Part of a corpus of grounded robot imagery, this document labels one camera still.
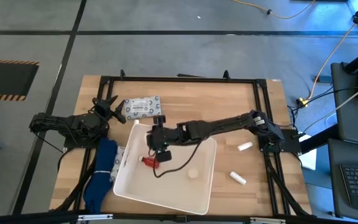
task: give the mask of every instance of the concrete floor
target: concrete floor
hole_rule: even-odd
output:
[[[0,0],[0,29],[71,30],[80,2]],[[291,0],[248,2],[264,5],[283,16],[294,14],[308,4]],[[358,1],[352,4],[358,9]],[[280,20],[229,0],[88,0],[79,30],[347,31],[350,26],[351,13],[345,3],[339,2],[319,2],[299,17]],[[221,77],[227,69],[235,78],[281,79],[287,103],[293,105],[295,98],[308,95],[313,77],[340,38],[310,35],[77,36],[53,114],[72,114],[83,75],[118,75],[121,68],[131,76],[173,77],[187,73]],[[28,124],[34,114],[45,109],[67,42],[67,35],[0,35],[0,59],[40,62],[27,99],[21,103],[0,102],[0,142],[5,145],[0,150],[0,215],[11,212],[34,141]],[[328,65],[350,61],[356,56],[358,36],[351,36]],[[329,66],[323,73],[329,74]],[[319,84],[316,94],[329,87],[329,84]],[[333,108],[332,96],[315,101],[307,110],[299,112],[296,125],[302,131]],[[332,123],[322,121],[308,134],[314,135],[330,125]],[[48,133],[46,139],[57,146],[63,145],[63,139],[55,133]],[[50,146],[44,145],[24,213],[48,210],[59,156]],[[308,186],[313,213],[330,218],[325,210],[333,209],[332,200],[319,200],[322,194],[319,192],[323,191]]]

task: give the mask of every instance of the red object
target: red object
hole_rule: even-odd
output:
[[[143,162],[146,166],[153,168],[154,157],[147,157],[147,158],[142,157],[142,159],[140,161]],[[155,166],[154,166],[155,169],[157,169],[159,166],[160,166],[160,163],[155,161]]]

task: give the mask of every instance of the white plastic bin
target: white plastic bin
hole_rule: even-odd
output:
[[[139,156],[148,157],[145,141],[151,126],[135,124],[117,175],[113,191],[116,195],[140,202],[160,205],[184,212],[204,215],[208,211],[214,170],[216,141],[203,141],[192,160],[182,170],[155,178],[151,167],[139,162]],[[196,146],[168,146],[172,160],[160,163],[157,174],[183,165]],[[197,178],[188,176],[190,169],[198,171]]]

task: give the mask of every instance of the wooden tabletop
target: wooden tabletop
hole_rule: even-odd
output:
[[[96,97],[100,76],[84,76],[74,114],[87,113]],[[280,80],[267,80],[273,119],[277,124],[290,124],[287,104]],[[263,105],[263,94],[260,90]],[[243,83],[192,83],[192,82],[114,82],[113,95],[122,100],[144,96],[160,96],[162,113],[167,117],[166,127],[176,127],[179,122],[203,119],[217,120],[255,110],[255,99],[251,84]],[[143,118],[140,123],[152,124],[152,118]],[[126,124],[116,119],[109,121],[109,138],[118,145],[126,146],[133,120]],[[263,155],[259,151],[257,137],[246,130],[213,136],[218,143],[214,166],[213,186],[208,215],[259,215],[271,216],[272,209],[267,185]],[[239,152],[237,146],[251,141],[254,146]],[[53,191],[50,208],[58,207],[77,184],[84,149],[74,149],[63,159]],[[311,213],[308,194],[300,164],[293,155],[281,153],[285,184],[303,209]],[[238,184],[229,173],[234,171],[247,180]],[[283,213],[280,191],[275,186],[278,210]],[[182,214],[169,208],[137,202],[114,195],[110,190],[104,198],[102,212]]]

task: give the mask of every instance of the blue cloth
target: blue cloth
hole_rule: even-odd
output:
[[[84,191],[85,208],[90,214],[100,214],[101,205],[113,182],[110,172],[117,154],[117,142],[103,138],[100,140],[96,163],[91,180]]]

